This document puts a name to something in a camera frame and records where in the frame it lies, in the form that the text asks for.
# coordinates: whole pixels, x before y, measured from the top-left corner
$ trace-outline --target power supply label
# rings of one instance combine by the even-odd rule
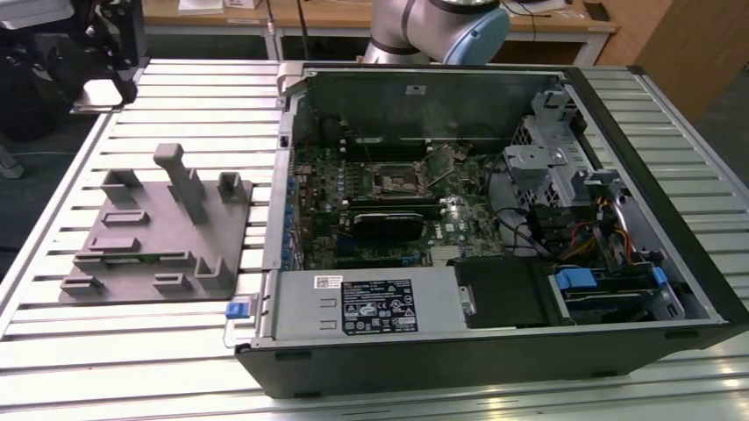
[[[344,333],[418,332],[410,279],[341,283]]]

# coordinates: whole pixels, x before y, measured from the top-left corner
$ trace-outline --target red wire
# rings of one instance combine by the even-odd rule
[[[581,222],[579,225],[575,226],[575,228],[573,228],[573,241],[571,242],[571,247],[575,246],[575,240],[576,240],[576,237],[577,237],[577,230],[580,230],[587,225],[591,225],[591,222]]]

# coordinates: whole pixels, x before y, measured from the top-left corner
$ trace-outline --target yellow wire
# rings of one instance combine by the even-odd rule
[[[596,238],[589,239],[585,241],[580,247],[577,247],[564,258],[563,260],[568,260],[571,257],[576,256],[577,254],[583,253],[593,244],[596,243]]]

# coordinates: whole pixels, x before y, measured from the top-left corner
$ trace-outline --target white sticker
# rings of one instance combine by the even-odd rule
[[[406,95],[427,95],[427,85],[406,86]]]
[[[228,24],[248,24],[260,25],[261,21],[258,19],[226,19]]]
[[[341,288],[344,276],[316,276],[316,288]]]

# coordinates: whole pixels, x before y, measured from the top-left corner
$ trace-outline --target gray robot arm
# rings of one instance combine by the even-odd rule
[[[508,30],[497,0],[377,0],[365,62],[487,64]]]

